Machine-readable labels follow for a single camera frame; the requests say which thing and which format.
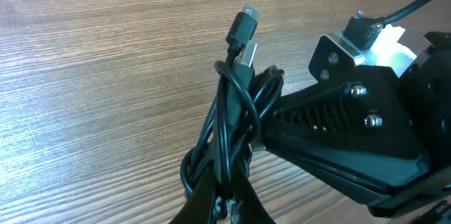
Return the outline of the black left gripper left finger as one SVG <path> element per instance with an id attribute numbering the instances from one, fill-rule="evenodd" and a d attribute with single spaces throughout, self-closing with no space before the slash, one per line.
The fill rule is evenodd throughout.
<path id="1" fill-rule="evenodd" d="M 213 168 L 202 175 L 194 192 L 170 224 L 210 224 L 216 194 L 216 178 Z"/>

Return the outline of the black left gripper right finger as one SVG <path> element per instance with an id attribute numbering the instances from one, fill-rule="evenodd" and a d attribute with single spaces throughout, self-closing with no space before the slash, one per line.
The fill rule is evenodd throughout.
<path id="1" fill-rule="evenodd" d="M 275 224 L 238 163 L 232 167 L 233 202 L 230 206 L 232 224 Z"/>

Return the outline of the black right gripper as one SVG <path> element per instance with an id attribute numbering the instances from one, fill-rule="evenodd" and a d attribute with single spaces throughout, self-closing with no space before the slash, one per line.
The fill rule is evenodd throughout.
<path id="1" fill-rule="evenodd" d="M 389 199 L 369 207 L 375 217 L 449 196 L 450 33 L 424 37 L 401 101 L 391 68 L 357 66 L 281 97 L 263 126 L 266 149 L 360 204 Z"/>

